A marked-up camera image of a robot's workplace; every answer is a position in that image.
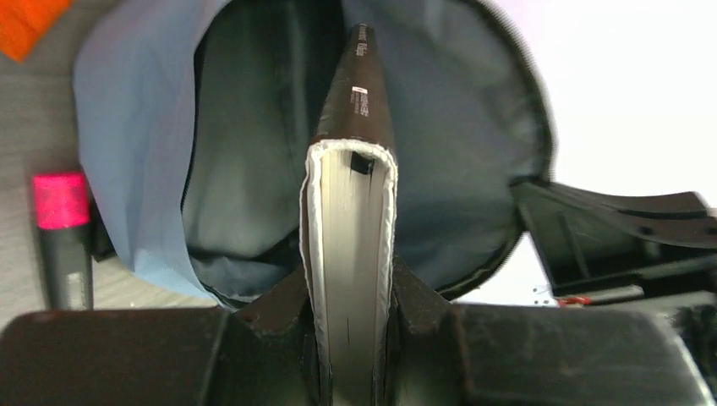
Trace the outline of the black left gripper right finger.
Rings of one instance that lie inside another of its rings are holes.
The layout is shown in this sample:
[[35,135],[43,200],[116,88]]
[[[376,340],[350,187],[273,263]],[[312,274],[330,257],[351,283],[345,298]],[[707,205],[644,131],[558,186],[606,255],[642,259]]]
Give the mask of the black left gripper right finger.
[[698,405],[701,375],[645,312],[450,304],[395,260],[396,405]]

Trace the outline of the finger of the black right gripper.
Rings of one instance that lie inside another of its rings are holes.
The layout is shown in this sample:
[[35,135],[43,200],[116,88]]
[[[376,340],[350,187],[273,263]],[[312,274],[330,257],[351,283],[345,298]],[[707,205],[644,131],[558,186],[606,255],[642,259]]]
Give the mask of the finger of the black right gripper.
[[716,219],[695,192],[617,196],[524,182],[512,194],[556,297],[716,290]]

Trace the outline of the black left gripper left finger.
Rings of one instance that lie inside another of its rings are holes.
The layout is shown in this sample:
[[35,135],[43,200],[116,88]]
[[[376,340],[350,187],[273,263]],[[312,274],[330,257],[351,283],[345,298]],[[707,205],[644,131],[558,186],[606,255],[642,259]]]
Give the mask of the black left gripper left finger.
[[44,311],[1,335],[4,405],[316,405],[304,272],[255,302]]

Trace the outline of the black Moon and Sixpence book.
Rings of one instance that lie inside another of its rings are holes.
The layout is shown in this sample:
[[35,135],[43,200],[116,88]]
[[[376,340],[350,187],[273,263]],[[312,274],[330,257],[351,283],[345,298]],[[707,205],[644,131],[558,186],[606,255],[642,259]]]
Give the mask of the black Moon and Sixpence book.
[[355,25],[306,153],[300,241],[325,405],[378,405],[397,159],[375,30]]

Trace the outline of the light blue backpack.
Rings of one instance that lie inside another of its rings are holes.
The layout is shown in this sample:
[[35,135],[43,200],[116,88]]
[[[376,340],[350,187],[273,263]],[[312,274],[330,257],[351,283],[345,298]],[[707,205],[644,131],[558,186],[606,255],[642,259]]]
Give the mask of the light blue backpack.
[[239,307],[305,257],[321,162],[386,164],[398,254],[456,299],[523,226],[510,185],[547,180],[553,134],[489,1],[124,1],[74,63],[79,159],[120,261]]

